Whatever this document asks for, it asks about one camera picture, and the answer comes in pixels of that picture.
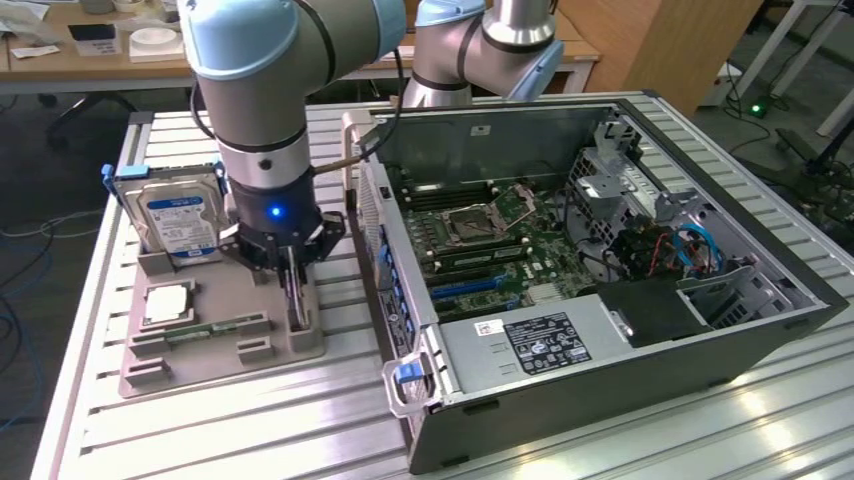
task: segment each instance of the white cable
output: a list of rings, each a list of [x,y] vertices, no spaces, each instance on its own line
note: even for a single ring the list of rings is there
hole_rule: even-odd
[[[74,212],[74,213],[64,215],[61,217],[52,218],[50,220],[48,220],[46,222],[44,222],[41,224],[38,229],[30,230],[28,232],[9,233],[5,230],[0,229],[0,236],[4,236],[6,238],[24,238],[24,237],[32,237],[33,235],[41,235],[42,237],[49,237],[50,236],[50,227],[53,227],[53,229],[56,229],[56,226],[60,225],[61,223],[66,222],[68,220],[73,220],[76,218],[88,217],[88,216],[92,216],[92,215],[101,215],[102,213],[104,213],[102,209],[101,210],[86,210],[86,211],[82,211],[82,212]],[[54,234],[53,238],[61,239],[61,238],[84,237],[86,235],[90,235],[90,234],[96,233],[98,230],[100,230],[98,228],[94,228],[92,230],[85,230],[82,232]]]

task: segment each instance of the robotic arm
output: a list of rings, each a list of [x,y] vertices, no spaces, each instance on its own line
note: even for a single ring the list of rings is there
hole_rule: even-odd
[[[469,83],[513,100],[544,90],[563,53],[548,0],[484,9],[483,0],[421,1],[404,106],[468,103]],[[239,220],[223,253],[291,283],[283,272],[323,259],[344,235],[341,214],[315,202],[304,98],[396,48],[403,0],[185,0],[181,28]]]
[[[533,100],[563,56],[548,3],[495,0],[483,13],[483,0],[423,0],[403,106],[469,104],[469,84],[511,100]]]
[[[239,219],[229,251],[281,272],[344,235],[315,202],[305,96],[396,48],[403,2],[187,0],[181,29]]]

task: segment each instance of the blue cable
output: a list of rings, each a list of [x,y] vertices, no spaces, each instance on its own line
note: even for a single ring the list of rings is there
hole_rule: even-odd
[[[24,349],[26,350],[26,354],[29,355],[29,360],[32,362],[33,374],[36,377],[36,393],[26,402],[26,405],[17,412],[17,415],[12,417],[2,425],[0,425],[0,434],[14,424],[18,418],[21,418],[29,410],[36,406],[37,402],[41,400],[44,396],[44,373],[41,371],[41,363],[38,362],[38,357],[36,356],[36,349],[32,345],[32,339],[29,338],[29,332],[24,328],[24,325],[17,321],[14,316],[0,315],[0,318],[6,320],[14,328],[21,332],[21,341],[24,343]]]
[[[720,268],[723,268],[723,255],[720,254],[720,250],[715,245],[715,239],[711,236],[711,233],[708,233],[708,230],[706,230],[699,225],[695,225],[692,223],[686,223],[684,225],[680,225],[679,228],[676,228],[675,232],[672,232],[672,245],[674,247],[676,247],[676,250],[679,252],[678,253],[679,259],[686,265],[694,266],[694,262],[691,262],[691,259],[688,258],[687,254],[682,251],[682,237],[679,237],[679,232],[694,232],[700,237],[703,237],[703,240],[706,240],[706,244],[708,245],[708,250],[711,251],[711,254],[715,257],[715,261],[718,263],[718,270],[720,270]]]

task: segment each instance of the black cable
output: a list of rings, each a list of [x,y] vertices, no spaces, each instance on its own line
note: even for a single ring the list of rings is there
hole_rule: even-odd
[[[38,260],[41,260],[41,257],[44,257],[48,253],[48,250],[50,249],[50,245],[53,244],[53,224],[49,222],[44,222],[44,225],[49,226],[49,231],[48,231],[48,240],[46,242],[44,242],[44,246],[41,247],[41,250],[38,251],[38,253],[36,254],[36,256],[29,260],[29,262],[26,262],[26,264],[24,264],[24,266],[17,270],[17,272],[14,272],[1,283],[0,283],[0,292],[2,291],[2,287],[5,287],[9,283],[12,283],[14,281],[14,279],[17,277],[20,277],[24,272],[26,272],[26,270],[29,270],[29,268],[36,264],[36,262]]]
[[[751,143],[756,143],[756,142],[760,142],[760,141],[767,140],[768,138],[771,138],[771,131],[764,127],[764,125],[760,125],[758,122],[754,122],[752,120],[748,120],[742,116],[742,112],[743,112],[742,97],[738,94],[738,89],[735,88],[735,81],[732,80],[732,71],[730,70],[730,60],[728,59],[726,61],[726,75],[728,77],[731,87],[730,87],[730,93],[726,94],[727,106],[723,107],[723,113],[726,113],[727,116],[730,116],[735,120],[738,120],[740,122],[744,122],[744,123],[748,123],[754,127],[759,127],[762,129],[762,136],[739,143],[738,145],[735,145],[732,148],[730,148],[727,150],[730,155],[732,155],[739,148],[750,145]],[[732,106],[732,103],[731,103],[732,102],[732,98],[731,98],[732,94],[735,94],[735,100],[734,100],[735,101],[735,106]]]
[[[596,257],[594,257],[592,255],[590,255],[587,252],[582,252],[582,251],[579,251],[579,252],[578,252],[578,256],[582,258],[582,261],[584,261],[584,259],[587,259],[587,260],[592,260],[592,261],[594,261],[594,262],[596,262],[599,265],[602,265],[602,266],[604,266],[604,267],[610,268],[610,269],[611,269],[611,270],[614,270],[619,275],[622,275],[622,273],[623,273],[623,268],[622,268],[622,267],[619,267],[619,266],[616,266],[616,265],[614,265],[614,264],[611,264],[611,263],[608,263],[608,262],[606,262],[606,261],[603,261],[603,260],[599,260]]]
[[[208,128],[208,126],[201,122],[201,118],[199,117],[199,97],[200,97],[200,90],[199,90],[199,80],[196,80],[192,84],[192,90],[189,91],[189,114],[192,116],[192,121],[196,124],[196,127],[199,127],[199,130],[201,130],[201,133],[204,133],[204,135],[211,139],[211,140],[216,140],[216,136],[213,135],[213,132],[211,131],[211,129]]]
[[[0,342],[2,342],[6,338],[9,338],[9,336],[14,332],[14,325],[12,325],[12,320],[9,320],[5,317],[0,317],[0,321],[2,322],[4,328],[5,328],[5,331],[2,332],[2,335],[0,336]]]
[[[361,152],[361,155],[359,155],[360,160],[364,160],[373,155],[381,146],[385,145],[385,142],[388,142],[388,139],[397,128],[397,122],[400,121],[400,113],[403,112],[403,92],[405,91],[405,76],[403,75],[403,59],[400,58],[400,50],[395,48],[393,53],[395,64],[397,66],[397,105],[395,105],[395,116],[391,119],[391,125],[388,126],[385,136],[379,139],[379,142],[376,142],[371,148]]]
[[[347,168],[351,165],[355,165],[361,160],[365,160],[371,155],[376,153],[376,151],[385,145],[388,139],[395,133],[397,129],[397,123],[400,122],[400,114],[403,112],[403,92],[405,90],[405,77],[403,75],[403,59],[400,58],[400,50],[395,48],[395,64],[397,66],[397,105],[395,105],[395,114],[391,119],[391,125],[388,125],[388,130],[385,131],[385,135],[379,141],[373,144],[371,148],[368,148],[357,157],[344,158],[337,162],[332,162],[327,165],[321,165],[315,168],[315,175],[320,175],[323,173],[333,172],[335,170],[340,170],[341,168]]]
[[[5,112],[12,110],[16,104],[17,104],[17,95],[12,97],[12,101],[9,102],[8,105],[0,105],[0,115],[2,115]]]
[[[9,326],[12,328],[12,330],[9,331],[9,335],[12,334],[12,331],[14,332],[14,346],[10,349],[12,354],[9,355],[9,358],[6,358],[2,364],[0,365],[0,375],[2,375],[2,373],[6,371],[6,369],[12,365],[12,362],[14,362],[14,358],[17,358],[17,354],[21,351],[21,344],[24,343],[24,332],[21,331],[21,328],[17,325],[17,317],[14,316],[14,310],[12,310],[12,305],[9,305],[9,302],[6,301],[2,295],[0,295],[0,303],[4,304],[6,310],[9,311],[9,319],[5,320],[6,323],[9,323]]]

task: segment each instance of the wooden desk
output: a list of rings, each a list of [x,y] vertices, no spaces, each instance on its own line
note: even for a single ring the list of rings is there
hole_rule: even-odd
[[[78,4],[54,4],[45,16],[45,22],[62,37],[58,53],[42,57],[18,60],[9,52],[12,48],[25,47],[21,40],[8,37],[0,40],[0,94],[32,94],[61,92],[93,92],[116,90],[145,90],[155,88],[188,87],[192,84],[192,71],[185,60],[167,62],[132,63],[128,52],[128,34],[122,33],[122,54],[102,57],[81,57],[73,46],[68,25],[86,23],[110,23],[130,17],[132,14],[109,13],[88,15]],[[599,52],[582,39],[570,21],[557,16],[557,38],[565,43],[560,72],[568,72],[563,90],[583,90]],[[401,45],[413,45],[415,35],[407,35]],[[411,60],[404,60],[409,74]],[[367,65],[344,79],[364,80],[396,77],[393,61]]]
[[[604,58],[590,92],[654,89],[691,115],[762,0],[559,0]]]

